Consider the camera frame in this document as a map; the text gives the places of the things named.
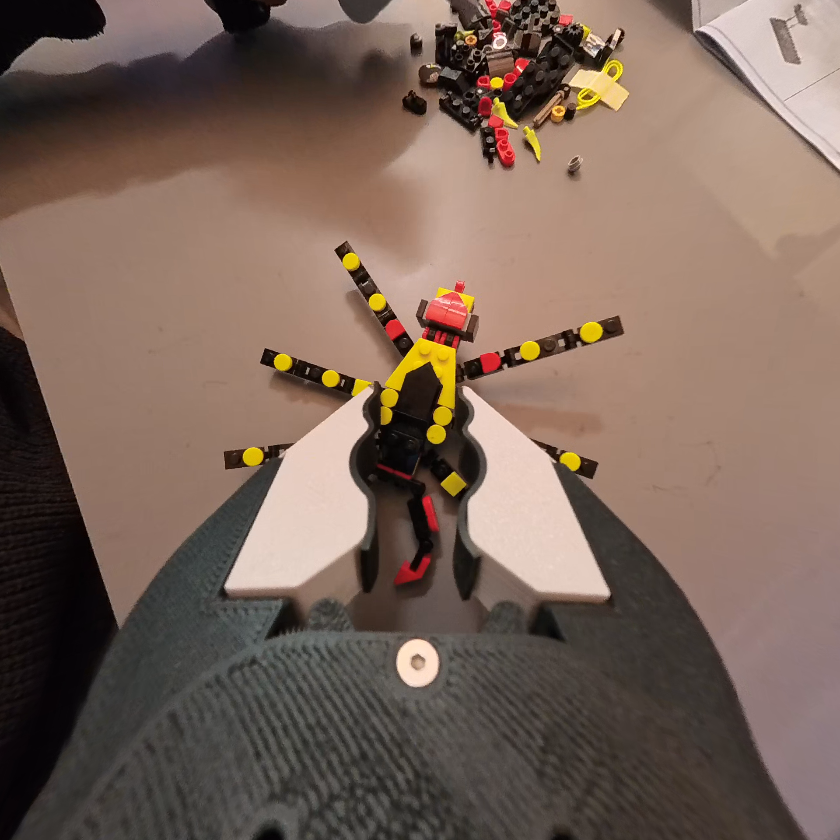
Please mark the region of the pile of loose lego pieces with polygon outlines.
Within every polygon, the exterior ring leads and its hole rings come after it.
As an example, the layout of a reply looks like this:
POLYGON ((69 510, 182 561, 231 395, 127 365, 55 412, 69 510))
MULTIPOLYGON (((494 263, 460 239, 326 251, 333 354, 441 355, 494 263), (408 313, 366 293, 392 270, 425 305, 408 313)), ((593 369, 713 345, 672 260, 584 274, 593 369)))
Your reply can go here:
POLYGON ((602 38, 555 1, 449 5, 455 19, 436 24, 430 62, 442 70, 426 88, 437 90, 441 112, 478 137, 489 165, 512 168, 519 145, 540 162, 544 124, 599 105, 617 112, 627 101, 616 56, 623 28, 602 38))

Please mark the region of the person's black knit clothing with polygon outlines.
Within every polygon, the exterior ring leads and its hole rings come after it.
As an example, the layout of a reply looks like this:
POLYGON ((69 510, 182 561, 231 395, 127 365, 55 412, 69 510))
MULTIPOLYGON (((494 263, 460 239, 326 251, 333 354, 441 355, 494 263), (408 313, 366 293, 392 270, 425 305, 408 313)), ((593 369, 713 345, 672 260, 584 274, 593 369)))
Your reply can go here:
POLYGON ((115 631, 27 348, 2 329, 3 800, 48 773, 115 631))

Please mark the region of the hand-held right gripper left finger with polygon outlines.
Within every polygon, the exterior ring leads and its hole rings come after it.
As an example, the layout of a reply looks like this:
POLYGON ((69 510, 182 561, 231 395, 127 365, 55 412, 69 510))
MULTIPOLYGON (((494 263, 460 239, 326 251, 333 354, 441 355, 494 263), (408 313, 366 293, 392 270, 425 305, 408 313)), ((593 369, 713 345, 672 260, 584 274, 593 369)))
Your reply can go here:
POLYGON ((369 385, 300 438, 278 470, 224 584, 230 598, 353 599, 379 571, 366 476, 379 387, 369 385))

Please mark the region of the black yellow red lego model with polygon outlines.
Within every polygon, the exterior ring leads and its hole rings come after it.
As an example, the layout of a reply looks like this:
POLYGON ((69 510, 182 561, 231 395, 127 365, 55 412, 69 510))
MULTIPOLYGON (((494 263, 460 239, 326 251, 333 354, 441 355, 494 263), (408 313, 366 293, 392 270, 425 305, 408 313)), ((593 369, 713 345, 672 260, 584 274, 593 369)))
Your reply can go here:
POLYGON ((424 578, 439 531, 433 501, 425 484, 416 477, 418 469, 426 468, 452 498, 461 497, 469 486, 438 452, 454 422, 457 388, 465 381, 622 336, 623 324, 617 316, 589 321, 578 328, 458 362, 460 345, 473 343, 479 326, 475 299, 466 294, 463 281, 457 281, 453 288, 440 287, 433 299, 419 302, 416 317, 423 333, 414 341, 350 243, 342 243, 335 253, 402 358, 380 393, 374 476, 410 492, 407 507, 417 551, 402 564, 394 579, 396 586, 409 585, 424 578))

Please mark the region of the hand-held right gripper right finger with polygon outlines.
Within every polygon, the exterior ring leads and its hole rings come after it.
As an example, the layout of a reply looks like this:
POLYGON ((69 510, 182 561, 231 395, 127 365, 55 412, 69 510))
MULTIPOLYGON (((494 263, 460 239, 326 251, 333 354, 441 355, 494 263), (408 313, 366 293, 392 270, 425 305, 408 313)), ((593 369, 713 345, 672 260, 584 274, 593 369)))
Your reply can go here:
POLYGON ((471 388, 458 395, 469 488, 454 577, 464 601, 604 603, 609 586, 561 481, 562 467, 471 388))

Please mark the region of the instruction booklet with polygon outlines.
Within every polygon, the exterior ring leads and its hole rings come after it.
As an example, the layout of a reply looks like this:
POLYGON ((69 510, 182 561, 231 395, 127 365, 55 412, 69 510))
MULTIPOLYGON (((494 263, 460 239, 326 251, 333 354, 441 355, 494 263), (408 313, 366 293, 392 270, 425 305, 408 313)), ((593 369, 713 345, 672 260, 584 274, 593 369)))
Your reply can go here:
POLYGON ((839 168, 839 2, 693 1, 695 36, 839 168))

